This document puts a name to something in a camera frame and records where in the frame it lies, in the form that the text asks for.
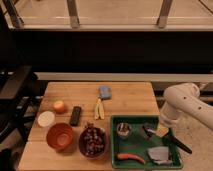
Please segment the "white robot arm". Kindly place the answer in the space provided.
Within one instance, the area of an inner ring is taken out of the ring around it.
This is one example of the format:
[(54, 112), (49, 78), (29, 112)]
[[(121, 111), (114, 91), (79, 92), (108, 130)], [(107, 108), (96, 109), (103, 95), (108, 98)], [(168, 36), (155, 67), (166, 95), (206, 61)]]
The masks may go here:
[(156, 134), (163, 137), (184, 112), (213, 130), (213, 107), (199, 99), (200, 89), (194, 83), (183, 83), (165, 89)]

